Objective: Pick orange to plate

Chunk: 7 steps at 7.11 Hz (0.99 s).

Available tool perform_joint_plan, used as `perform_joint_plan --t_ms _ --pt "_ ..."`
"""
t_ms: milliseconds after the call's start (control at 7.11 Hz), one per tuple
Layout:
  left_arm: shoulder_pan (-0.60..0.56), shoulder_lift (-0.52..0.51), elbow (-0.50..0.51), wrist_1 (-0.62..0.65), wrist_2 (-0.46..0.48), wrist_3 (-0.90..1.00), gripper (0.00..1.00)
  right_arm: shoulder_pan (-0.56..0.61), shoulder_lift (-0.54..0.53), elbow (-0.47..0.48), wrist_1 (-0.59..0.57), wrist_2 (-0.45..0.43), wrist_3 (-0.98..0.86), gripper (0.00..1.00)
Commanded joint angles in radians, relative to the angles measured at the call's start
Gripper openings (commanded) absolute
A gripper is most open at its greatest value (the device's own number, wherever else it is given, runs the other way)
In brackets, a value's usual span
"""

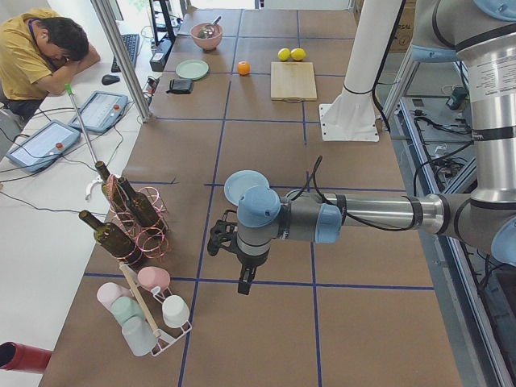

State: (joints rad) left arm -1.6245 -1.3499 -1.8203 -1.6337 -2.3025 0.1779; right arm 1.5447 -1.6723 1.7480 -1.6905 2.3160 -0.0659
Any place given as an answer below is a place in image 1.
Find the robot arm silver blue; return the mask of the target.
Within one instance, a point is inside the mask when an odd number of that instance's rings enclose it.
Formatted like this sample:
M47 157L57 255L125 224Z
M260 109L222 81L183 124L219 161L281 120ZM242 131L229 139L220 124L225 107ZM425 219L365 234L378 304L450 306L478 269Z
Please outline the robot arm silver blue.
M298 193L281 198L254 186L239 198L233 237L248 294L273 239L333 243L343 225L422 229L458 239L503 264L515 262L515 4L421 1L414 39L450 48L468 70L477 186L471 194L422 198Z

